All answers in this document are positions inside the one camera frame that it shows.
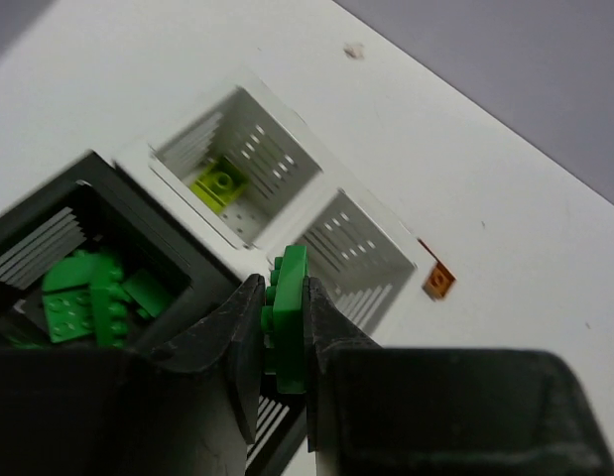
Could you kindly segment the lime wedge lego piece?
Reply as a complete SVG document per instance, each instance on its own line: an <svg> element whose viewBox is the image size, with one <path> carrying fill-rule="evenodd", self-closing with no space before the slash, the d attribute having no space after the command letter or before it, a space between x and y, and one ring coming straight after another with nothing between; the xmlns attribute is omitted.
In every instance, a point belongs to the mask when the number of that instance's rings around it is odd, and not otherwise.
<svg viewBox="0 0 614 476"><path fill-rule="evenodd" d="M189 189L212 212L220 214L233 203L248 186L248 176L226 157L207 166Z"/></svg>

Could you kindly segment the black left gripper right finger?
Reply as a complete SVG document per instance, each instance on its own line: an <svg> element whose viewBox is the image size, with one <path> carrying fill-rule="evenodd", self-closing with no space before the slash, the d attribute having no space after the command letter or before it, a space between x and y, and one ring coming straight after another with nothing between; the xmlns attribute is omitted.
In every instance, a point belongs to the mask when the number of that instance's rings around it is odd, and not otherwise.
<svg viewBox="0 0 614 476"><path fill-rule="evenodd" d="M307 442L320 475L613 475L583 388L540 350L392 348L303 284Z"/></svg>

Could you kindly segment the pale yellow on green lego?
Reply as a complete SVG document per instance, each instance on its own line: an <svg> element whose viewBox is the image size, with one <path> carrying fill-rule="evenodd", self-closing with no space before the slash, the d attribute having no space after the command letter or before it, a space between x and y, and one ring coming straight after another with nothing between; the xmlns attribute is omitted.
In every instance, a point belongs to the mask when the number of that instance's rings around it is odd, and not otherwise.
<svg viewBox="0 0 614 476"><path fill-rule="evenodd" d="M89 283L98 261L96 254L78 250L45 274L43 310L53 344L93 332Z"/></svg>

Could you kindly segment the green lime long lego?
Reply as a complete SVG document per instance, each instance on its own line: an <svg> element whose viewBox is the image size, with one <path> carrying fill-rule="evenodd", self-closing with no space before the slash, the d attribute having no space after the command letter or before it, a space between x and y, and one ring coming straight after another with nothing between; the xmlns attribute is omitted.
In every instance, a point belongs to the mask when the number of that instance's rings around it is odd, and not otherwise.
<svg viewBox="0 0 614 476"><path fill-rule="evenodd" d="M306 391L303 284L308 276L307 247L289 245L276 257L261 311L264 373L274 376L280 394Z"/></svg>

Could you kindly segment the green two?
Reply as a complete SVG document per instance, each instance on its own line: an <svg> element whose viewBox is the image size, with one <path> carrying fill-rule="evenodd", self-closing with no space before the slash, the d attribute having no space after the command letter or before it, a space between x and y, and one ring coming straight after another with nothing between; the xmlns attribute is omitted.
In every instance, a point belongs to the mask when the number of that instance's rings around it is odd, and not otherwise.
<svg viewBox="0 0 614 476"><path fill-rule="evenodd" d="M140 269L123 284L122 289L136 304L143 319L157 318L174 300L173 295L146 269Z"/></svg>

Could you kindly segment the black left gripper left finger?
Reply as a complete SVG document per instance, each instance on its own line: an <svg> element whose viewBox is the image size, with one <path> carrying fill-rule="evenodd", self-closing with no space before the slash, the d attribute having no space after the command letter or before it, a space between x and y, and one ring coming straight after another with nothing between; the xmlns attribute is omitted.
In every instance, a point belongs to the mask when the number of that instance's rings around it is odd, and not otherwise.
<svg viewBox="0 0 614 476"><path fill-rule="evenodd" d="M242 475L265 281L148 351L0 347L0 475Z"/></svg>

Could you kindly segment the brown lego brick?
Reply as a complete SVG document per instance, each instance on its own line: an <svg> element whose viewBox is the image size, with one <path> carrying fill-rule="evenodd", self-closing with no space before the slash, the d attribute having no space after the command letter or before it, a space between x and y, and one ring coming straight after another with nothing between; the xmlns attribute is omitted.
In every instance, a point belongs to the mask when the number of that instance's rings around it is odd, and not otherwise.
<svg viewBox="0 0 614 476"><path fill-rule="evenodd" d="M444 300L457 281L456 276L421 238L420 245L434 258L435 263L427 276L423 290L432 300Z"/></svg>

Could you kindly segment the small green printed lego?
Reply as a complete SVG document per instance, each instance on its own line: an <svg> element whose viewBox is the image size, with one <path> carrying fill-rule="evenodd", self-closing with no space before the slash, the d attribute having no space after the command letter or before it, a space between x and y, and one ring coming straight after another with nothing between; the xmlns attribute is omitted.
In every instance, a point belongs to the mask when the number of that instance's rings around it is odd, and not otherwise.
<svg viewBox="0 0 614 476"><path fill-rule="evenodd" d="M118 257L102 252L89 282L93 329L100 347L124 346L129 296L122 289L123 279L124 270Z"/></svg>

